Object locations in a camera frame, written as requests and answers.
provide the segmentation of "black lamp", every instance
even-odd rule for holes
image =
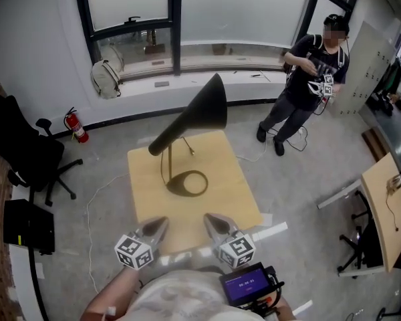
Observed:
[[[225,87],[220,75],[215,74],[180,116],[148,147],[148,151],[153,156],[158,156],[161,153],[163,156],[163,151],[168,148],[169,181],[166,183],[166,187],[171,193],[185,197],[196,197],[202,195],[208,188],[207,177],[197,170],[185,171],[172,177],[172,143],[188,129],[205,128],[214,130],[226,127],[226,123],[227,100]],[[194,154],[188,143],[187,146],[190,149],[190,153]],[[206,183],[203,191],[199,193],[191,193],[184,187],[184,180],[193,174],[202,176]]]

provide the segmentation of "wooden table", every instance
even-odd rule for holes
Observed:
[[[397,232],[395,230],[392,213],[386,205],[386,183],[389,179],[398,174],[399,171],[395,161],[392,155],[388,153],[362,174],[360,179],[318,205],[319,209],[324,208],[352,191],[360,190],[367,198],[374,223],[378,230],[384,265],[364,270],[345,270],[339,273],[339,276],[360,276],[383,272],[385,270],[390,272],[394,267],[401,253],[401,188],[388,198],[389,207],[395,214],[395,222],[399,228]]]
[[[162,243],[162,255],[185,251],[211,242],[203,225],[205,213],[231,217],[240,229],[262,222],[253,194],[245,180],[235,154],[223,131],[208,132],[186,138],[195,154],[192,156],[182,139],[172,144],[173,176],[188,170],[204,173],[209,186],[198,197],[174,195],[165,187],[160,174],[160,157],[147,148],[128,152],[129,173],[138,222],[151,217],[167,216],[170,227]],[[168,153],[164,151],[163,176],[168,182]],[[189,191],[201,191],[204,181],[191,175]]]

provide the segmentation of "man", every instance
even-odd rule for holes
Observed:
[[[331,14],[324,21],[322,41],[318,41],[321,40],[320,35],[306,35],[285,54],[285,62],[297,68],[269,115],[260,122],[257,131],[259,142],[265,142],[266,132],[278,122],[287,119],[273,137],[278,156],[284,154],[285,140],[303,126],[321,102],[321,98],[309,91],[307,82],[318,82],[324,74],[332,74],[334,94],[337,94],[345,83],[349,59],[340,44],[347,40],[348,33],[349,26],[344,18]]]
[[[143,287],[136,296],[138,272],[125,267],[88,305],[80,321],[262,321],[227,305],[219,274],[175,271]],[[268,296],[274,301],[276,294]],[[279,321],[295,320],[288,303],[276,305]],[[112,310],[113,316],[106,315]]]

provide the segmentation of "chair armrest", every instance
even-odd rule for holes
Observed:
[[[42,128],[42,129],[44,129],[45,132],[46,132],[46,134],[47,134],[48,136],[52,136],[52,133],[51,133],[51,131],[50,131],[50,127],[51,127],[52,123],[51,123],[48,119],[39,119],[39,120],[35,123],[35,125],[36,125],[37,127],[40,127],[40,128]]]
[[[12,170],[7,171],[7,178],[9,179],[9,182],[12,183],[12,185],[14,185],[15,187],[17,187],[18,185],[22,185],[25,188],[29,187],[29,185],[22,181]]]

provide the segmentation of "display screen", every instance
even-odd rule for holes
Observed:
[[[269,285],[262,269],[243,274],[240,277],[225,281],[225,288],[232,301],[244,298],[254,292],[266,288]]]

